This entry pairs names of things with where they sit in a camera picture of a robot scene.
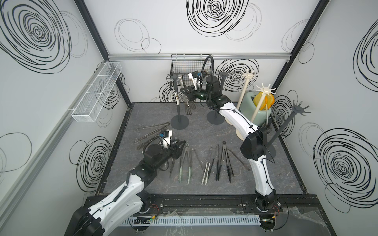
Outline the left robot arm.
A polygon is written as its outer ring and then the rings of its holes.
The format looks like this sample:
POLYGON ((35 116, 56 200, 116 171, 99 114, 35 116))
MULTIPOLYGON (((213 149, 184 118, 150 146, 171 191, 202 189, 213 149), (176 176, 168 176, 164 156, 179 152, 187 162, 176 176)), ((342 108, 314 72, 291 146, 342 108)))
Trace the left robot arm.
POLYGON ((145 188, 156 178, 158 169, 169 159, 178 159, 186 141, 174 139, 170 129, 164 129, 149 140, 143 159, 130 170, 127 179, 107 197, 89 208, 77 209, 66 229, 66 236, 108 236, 127 218, 149 209, 149 193, 145 188))

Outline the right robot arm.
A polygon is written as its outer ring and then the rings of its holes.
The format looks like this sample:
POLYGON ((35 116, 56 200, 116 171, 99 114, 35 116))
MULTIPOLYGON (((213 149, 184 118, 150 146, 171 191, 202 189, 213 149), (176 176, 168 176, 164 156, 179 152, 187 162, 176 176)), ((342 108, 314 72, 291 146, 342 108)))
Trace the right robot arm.
POLYGON ((268 151, 267 130, 259 128, 249 121, 234 103, 224 94, 217 77, 206 72, 192 72, 188 74, 193 84, 185 86, 180 91, 190 101, 204 100, 206 105, 229 120, 244 139, 240 151, 248 159, 256 183, 257 209, 267 212, 272 209, 277 200, 277 193, 271 183, 266 165, 268 151))

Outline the black silicone tongs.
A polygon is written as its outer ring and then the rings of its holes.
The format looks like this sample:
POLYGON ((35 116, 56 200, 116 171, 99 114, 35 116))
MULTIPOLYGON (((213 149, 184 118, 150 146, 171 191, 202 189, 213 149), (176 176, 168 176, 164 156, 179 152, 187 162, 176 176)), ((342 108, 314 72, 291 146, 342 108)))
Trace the black silicone tongs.
MULTIPOLYGON (((179 80, 180 80, 180 86, 183 89, 185 87, 183 76, 180 76, 179 80)), ((192 110, 196 109, 196 105, 194 104, 194 102, 189 101, 188 98, 185 95, 184 95, 184 102, 186 104, 186 106, 185 106, 185 113, 187 115, 191 115, 192 114, 192 110)))

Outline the white handled steel tongs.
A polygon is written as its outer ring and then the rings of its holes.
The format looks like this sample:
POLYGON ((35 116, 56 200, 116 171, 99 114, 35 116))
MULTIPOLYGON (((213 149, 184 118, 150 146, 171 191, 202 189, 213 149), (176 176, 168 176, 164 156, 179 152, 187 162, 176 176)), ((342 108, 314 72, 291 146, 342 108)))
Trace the white handled steel tongs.
POLYGON ((175 77, 173 79, 173 84, 174 84, 174 91, 175 91, 175 98, 176 98, 176 105, 180 105, 180 98, 179 98, 179 89, 178 89, 178 78, 175 77))

